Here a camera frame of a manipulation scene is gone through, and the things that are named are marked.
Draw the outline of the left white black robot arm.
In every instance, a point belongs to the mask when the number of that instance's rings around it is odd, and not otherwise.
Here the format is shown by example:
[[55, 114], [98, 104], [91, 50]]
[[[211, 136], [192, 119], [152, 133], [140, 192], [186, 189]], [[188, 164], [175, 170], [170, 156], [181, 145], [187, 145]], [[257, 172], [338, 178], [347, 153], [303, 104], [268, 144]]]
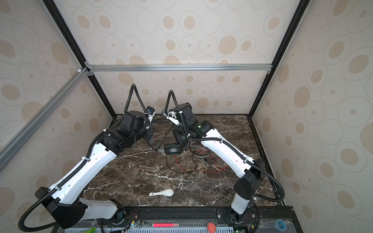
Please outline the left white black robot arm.
[[[145, 138], [150, 131], [154, 109], [144, 108], [142, 112], [129, 111], [132, 96], [138, 96], [135, 84], [130, 93], [120, 120], [99, 133], [88, 147], [86, 156], [58, 182], [49, 188], [41, 187], [36, 192], [38, 200], [20, 217], [18, 228], [23, 232], [37, 232], [56, 225], [67, 229], [76, 223], [91, 219], [119, 221], [123, 216], [122, 206], [116, 201], [93, 201], [81, 198], [87, 184], [112, 160], [137, 141]], [[40, 227], [27, 227], [27, 217], [39, 206], [55, 220]]]

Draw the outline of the black blue headphones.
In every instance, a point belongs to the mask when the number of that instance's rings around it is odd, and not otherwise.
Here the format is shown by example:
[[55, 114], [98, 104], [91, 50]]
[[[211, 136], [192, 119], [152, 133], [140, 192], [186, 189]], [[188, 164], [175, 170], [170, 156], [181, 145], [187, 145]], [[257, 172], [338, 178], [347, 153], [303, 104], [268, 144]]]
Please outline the black blue headphones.
[[166, 155], [177, 155], [183, 153], [184, 149], [189, 144], [187, 135], [177, 129], [173, 129], [173, 135], [176, 142], [164, 145], [162, 149], [157, 149], [158, 152], [165, 153]]

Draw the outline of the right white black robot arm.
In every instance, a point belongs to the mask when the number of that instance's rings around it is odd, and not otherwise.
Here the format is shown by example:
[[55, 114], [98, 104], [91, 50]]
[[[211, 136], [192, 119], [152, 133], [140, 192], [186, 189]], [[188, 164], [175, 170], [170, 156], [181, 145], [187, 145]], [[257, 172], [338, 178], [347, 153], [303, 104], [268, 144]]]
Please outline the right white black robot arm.
[[[169, 91], [162, 116], [176, 126], [174, 136], [177, 142], [164, 146], [166, 155], [181, 154], [192, 142], [199, 142], [223, 160], [237, 175], [239, 180], [234, 184], [235, 196], [231, 203], [231, 209], [237, 215], [243, 215], [254, 198], [273, 203], [280, 203], [284, 200], [284, 188], [273, 175], [266, 171], [262, 160], [254, 160], [242, 153], [228, 142], [209, 121], [198, 120], [189, 103], [178, 104], [172, 90]], [[264, 176], [267, 176], [277, 188], [279, 192], [277, 198], [256, 193]]]

